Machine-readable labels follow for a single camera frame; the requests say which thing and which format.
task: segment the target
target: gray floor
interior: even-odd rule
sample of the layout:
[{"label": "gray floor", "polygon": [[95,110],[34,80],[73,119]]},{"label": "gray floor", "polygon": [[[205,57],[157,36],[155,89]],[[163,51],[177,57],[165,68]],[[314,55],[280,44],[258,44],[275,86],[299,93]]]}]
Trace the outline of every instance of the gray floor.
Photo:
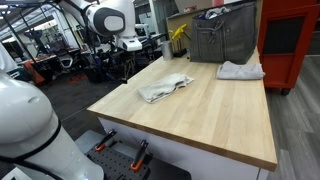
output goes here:
[{"label": "gray floor", "polygon": [[[320,57],[307,57],[296,88],[287,97],[267,89],[267,100],[278,157],[269,180],[320,180]],[[73,139],[87,130],[103,133],[98,119],[85,109],[118,83],[68,83],[62,77],[41,87]],[[0,163],[0,178],[12,165]]]},{"label": "gray floor", "polygon": [[320,57],[307,57],[287,97],[268,89],[278,167],[268,180],[320,179]]}]

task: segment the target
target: pole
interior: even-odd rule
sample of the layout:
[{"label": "pole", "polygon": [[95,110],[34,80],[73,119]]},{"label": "pole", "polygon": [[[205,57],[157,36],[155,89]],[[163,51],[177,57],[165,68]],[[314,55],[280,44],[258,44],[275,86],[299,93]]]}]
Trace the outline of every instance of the pole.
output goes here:
[{"label": "pole", "polygon": [[68,21],[68,19],[67,19],[66,15],[64,14],[63,9],[61,10],[61,13],[62,13],[63,17],[66,19],[66,22],[67,22],[67,24],[68,24],[68,27],[69,27],[69,29],[70,29],[70,31],[71,31],[71,33],[72,33],[72,35],[73,35],[73,38],[76,40],[76,43],[77,43],[77,45],[78,45],[79,49],[81,49],[81,46],[80,46],[80,44],[79,44],[79,42],[78,42],[78,40],[77,40],[77,38],[76,38],[76,35],[74,34],[74,32],[73,32],[73,30],[72,30],[72,27],[70,26],[70,23],[69,23],[69,21]]},{"label": "pole", "polygon": [[23,49],[25,50],[25,52],[31,57],[32,61],[34,62],[34,65],[37,65],[37,62],[34,60],[33,56],[31,55],[31,53],[29,52],[28,48],[26,47],[26,45],[22,42],[22,40],[20,39],[20,37],[18,36],[18,34],[16,33],[16,31],[13,29],[13,27],[11,26],[10,22],[8,21],[7,17],[2,14],[2,17],[4,19],[4,21],[8,24],[9,29],[12,31],[12,33],[16,36],[17,40],[20,42],[21,46],[23,47]]}]

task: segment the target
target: red tool cabinet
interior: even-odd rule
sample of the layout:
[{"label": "red tool cabinet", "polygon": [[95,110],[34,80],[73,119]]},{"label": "red tool cabinet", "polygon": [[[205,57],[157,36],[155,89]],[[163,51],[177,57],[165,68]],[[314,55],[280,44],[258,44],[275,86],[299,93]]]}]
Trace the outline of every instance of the red tool cabinet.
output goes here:
[{"label": "red tool cabinet", "polygon": [[264,0],[258,50],[265,87],[294,88],[308,50],[320,6],[317,0]]}]

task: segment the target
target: white cloth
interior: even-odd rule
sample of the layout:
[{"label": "white cloth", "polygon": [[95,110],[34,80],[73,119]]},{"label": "white cloth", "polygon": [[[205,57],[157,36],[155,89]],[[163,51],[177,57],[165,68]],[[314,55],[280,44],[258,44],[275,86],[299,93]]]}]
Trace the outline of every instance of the white cloth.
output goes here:
[{"label": "white cloth", "polygon": [[0,69],[5,72],[9,72],[17,67],[17,63],[12,59],[8,51],[0,43]]},{"label": "white cloth", "polygon": [[148,86],[138,89],[138,92],[148,103],[155,103],[185,87],[193,81],[193,78],[185,74],[175,73],[164,77]]},{"label": "white cloth", "polygon": [[256,80],[262,79],[266,73],[262,71],[261,64],[236,65],[226,61],[219,66],[218,79]]}]

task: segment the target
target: bag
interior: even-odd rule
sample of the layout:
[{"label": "bag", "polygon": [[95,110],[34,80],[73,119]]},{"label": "bag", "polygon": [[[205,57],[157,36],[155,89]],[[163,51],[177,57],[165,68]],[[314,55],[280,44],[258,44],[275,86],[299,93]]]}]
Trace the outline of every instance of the bag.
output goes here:
[{"label": "bag", "polygon": [[191,62],[245,64],[256,46],[255,3],[230,8],[213,19],[192,19]]}]

